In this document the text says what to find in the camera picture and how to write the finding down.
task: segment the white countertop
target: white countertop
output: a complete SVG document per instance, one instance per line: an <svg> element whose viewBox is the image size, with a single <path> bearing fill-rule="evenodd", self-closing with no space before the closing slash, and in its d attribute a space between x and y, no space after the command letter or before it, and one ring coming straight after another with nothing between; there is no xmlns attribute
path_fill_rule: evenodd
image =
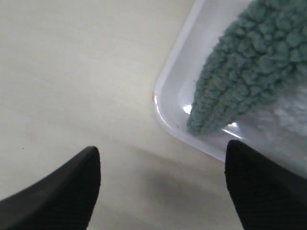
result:
<svg viewBox="0 0 307 230"><path fill-rule="evenodd" d="M158 125L152 90L193 0L0 0L0 199L88 145L91 230L238 229L221 162Z"/></svg>

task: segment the green microfiber cloth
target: green microfiber cloth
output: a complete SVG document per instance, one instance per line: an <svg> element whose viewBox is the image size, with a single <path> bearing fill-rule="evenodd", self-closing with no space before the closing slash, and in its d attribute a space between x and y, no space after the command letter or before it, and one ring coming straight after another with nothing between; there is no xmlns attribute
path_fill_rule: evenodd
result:
<svg viewBox="0 0 307 230"><path fill-rule="evenodd" d="M207 58L188 129L212 133L307 76L307 0L255 0Z"/></svg>

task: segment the white plastic tray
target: white plastic tray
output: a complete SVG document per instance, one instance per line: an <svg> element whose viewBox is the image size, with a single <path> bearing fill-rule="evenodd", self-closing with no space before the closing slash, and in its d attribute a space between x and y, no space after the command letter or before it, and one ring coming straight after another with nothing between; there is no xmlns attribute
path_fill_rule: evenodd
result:
<svg viewBox="0 0 307 230"><path fill-rule="evenodd" d="M160 124L172 136L221 160L227 143L242 139L239 123L214 136L195 137L187 132L187 119L206 57L223 31L251 0L196 0L157 81L153 99Z"/></svg>

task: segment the teal fuzzy cloth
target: teal fuzzy cloth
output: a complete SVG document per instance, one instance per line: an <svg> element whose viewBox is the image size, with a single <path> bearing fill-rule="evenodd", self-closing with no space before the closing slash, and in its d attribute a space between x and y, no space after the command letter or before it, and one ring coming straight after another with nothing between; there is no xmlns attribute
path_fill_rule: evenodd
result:
<svg viewBox="0 0 307 230"><path fill-rule="evenodd" d="M208 57L190 132L212 133L307 77L307 0L256 0Z"/></svg>

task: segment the white table surface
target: white table surface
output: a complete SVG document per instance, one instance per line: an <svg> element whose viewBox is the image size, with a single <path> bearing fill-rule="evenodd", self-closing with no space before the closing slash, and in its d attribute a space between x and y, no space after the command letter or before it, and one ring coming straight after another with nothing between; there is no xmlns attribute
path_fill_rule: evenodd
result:
<svg viewBox="0 0 307 230"><path fill-rule="evenodd" d="M91 230L240 229L224 165L164 132L152 89L193 0L0 0L0 199L88 145Z"/></svg>

